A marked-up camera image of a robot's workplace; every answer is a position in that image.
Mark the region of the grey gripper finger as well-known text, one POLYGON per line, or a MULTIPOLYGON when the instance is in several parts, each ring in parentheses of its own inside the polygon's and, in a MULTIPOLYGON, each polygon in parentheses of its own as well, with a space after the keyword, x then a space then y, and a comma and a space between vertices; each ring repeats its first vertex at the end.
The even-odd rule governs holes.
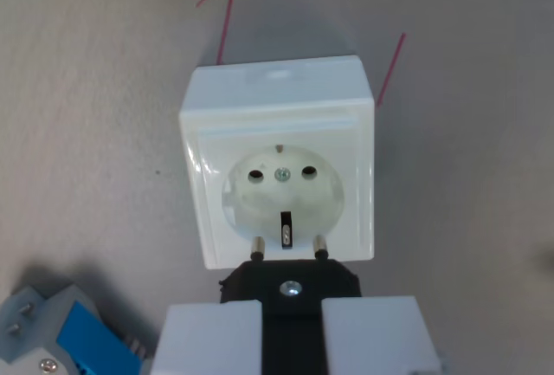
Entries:
POLYGON ((442 362, 413 296, 322 301, 330 374, 442 374, 442 362))
POLYGON ((261 374, 262 304, 170 306, 151 373, 261 374))

